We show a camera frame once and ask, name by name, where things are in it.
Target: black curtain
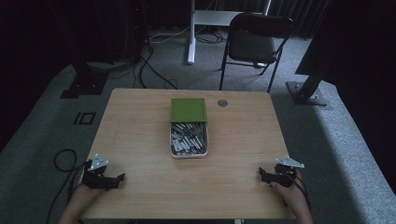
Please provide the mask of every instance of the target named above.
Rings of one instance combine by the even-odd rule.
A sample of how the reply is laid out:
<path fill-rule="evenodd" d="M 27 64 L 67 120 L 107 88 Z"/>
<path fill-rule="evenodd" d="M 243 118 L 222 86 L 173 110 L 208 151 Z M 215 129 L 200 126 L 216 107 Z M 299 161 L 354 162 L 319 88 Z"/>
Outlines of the black curtain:
<path fill-rule="evenodd" d="M 395 10 L 390 0 L 333 0 L 296 71 L 336 86 L 394 192 Z"/>
<path fill-rule="evenodd" d="M 84 61 L 139 55 L 145 33 L 138 0 L 51 1 L 68 21 Z M 0 151 L 70 63 L 47 0 L 0 1 Z"/>
<path fill-rule="evenodd" d="M 268 15 L 295 22 L 294 35 L 312 38 L 332 0 L 273 0 Z"/>

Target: table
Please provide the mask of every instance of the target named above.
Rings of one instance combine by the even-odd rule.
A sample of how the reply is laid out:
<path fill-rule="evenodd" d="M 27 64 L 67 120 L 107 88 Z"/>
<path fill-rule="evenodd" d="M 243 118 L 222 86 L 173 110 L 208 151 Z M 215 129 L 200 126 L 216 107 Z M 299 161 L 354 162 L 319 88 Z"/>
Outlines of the table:
<path fill-rule="evenodd" d="M 171 156 L 173 98 L 205 98 L 206 157 Z M 266 92 L 115 89 L 89 158 L 96 153 L 109 160 L 105 176 L 126 176 L 84 218 L 292 218 L 258 173 L 288 156 Z"/>
<path fill-rule="evenodd" d="M 263 14 L 267 15 L 271 0 L 265 0 Z M 196 10 L 195 0 L 191 0 L 191 26 L 188 64 L 195 62 L 195 25 L 230 26 L 231 20 L 241 13 L 240 11 Z"/>

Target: human arm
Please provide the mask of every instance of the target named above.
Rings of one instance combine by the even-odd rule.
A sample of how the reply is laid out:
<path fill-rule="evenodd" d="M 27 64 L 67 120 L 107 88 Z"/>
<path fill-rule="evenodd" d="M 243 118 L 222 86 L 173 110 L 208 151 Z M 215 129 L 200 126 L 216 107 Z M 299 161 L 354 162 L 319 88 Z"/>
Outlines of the human arm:
<path fill-rule="evenodd" d="M 93 204 L 104 189 L 90 189 L 86 185 L 80 185 L 73 193 L 61 215 L 59 224 L 76 224 L 82 213 Z"/>
<path fill-rule="evenodd" d="M 302 176 L 298 170 L 297 170 L 297 177 L 298 177 L 296 178 L 297 184 L 303 186 L 303 183 L 300 181 L 300 179 L 302 179 Z M 296 216 L 296 221 L 298 224 L 314 223 L 305 196 L 295 184 L 292 184 L 288 188 L 285 188 L 276 182 L 271 182 L 270 185 L 280 195 L 282 195 L 286 204 L 291 209 L 291 212 Z"/>

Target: dark wall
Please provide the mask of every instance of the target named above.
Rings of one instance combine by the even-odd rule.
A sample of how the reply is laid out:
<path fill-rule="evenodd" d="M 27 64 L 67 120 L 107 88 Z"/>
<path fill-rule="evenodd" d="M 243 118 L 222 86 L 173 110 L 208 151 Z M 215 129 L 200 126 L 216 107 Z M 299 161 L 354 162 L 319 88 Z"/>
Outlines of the dark wall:
<path fill-rule="evenodd" d="M 315 76 L 329 65 L 324 70 L 324 79 L 337 87 L 393 191 L 396 190 L 395 11 L 396 3 L 390 0 L 333 0 L 296 72 Z"/>
<path fill-rule="evenodd" d="M 190 26 L 191 1 L 185 0 L 145 0 L 148 8 L 148 24 L 151 29 L 174 26 Z"/>
<path fill-rule="evenodd" d="M 0 151 L 52 78 L 73 62 L 65 34 L 84 62 L 137 57 L 143 45 L 138 0 L 49 2 L 66 25 L 47 0 L 0 1 Z"/>
<path fill-rule="evenodd" d="M 1 150 L 67 59 L 44 1 L 7 0 L 0 8 Z"/>

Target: folding chair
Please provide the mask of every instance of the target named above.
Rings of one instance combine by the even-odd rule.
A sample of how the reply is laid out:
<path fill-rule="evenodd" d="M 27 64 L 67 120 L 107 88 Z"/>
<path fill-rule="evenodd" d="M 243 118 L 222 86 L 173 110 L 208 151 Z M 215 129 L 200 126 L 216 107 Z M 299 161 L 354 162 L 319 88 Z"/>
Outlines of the folding chair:
<path fill-rule="evenodd" d="M 294 22 L 289 18 L 270 17 L 256 13 L 241 13 L 236 15 L 229 28 L 227 43 L 221 64 L 221 80 L 219 90 L 222 90 L 226 63 L 244 66 L 257 66 L 265 64 L 260 76 L 268 66 L 275 63 L 274 72 L 267 92 L 269 93 L 274 81 L 276 69 L 283 46 L 293 32 Z M 276 48 L 274 38 L 280 38 L 281 44 Z M 227 62 L 228 57 L 234 61 L 243 63 Z"/>

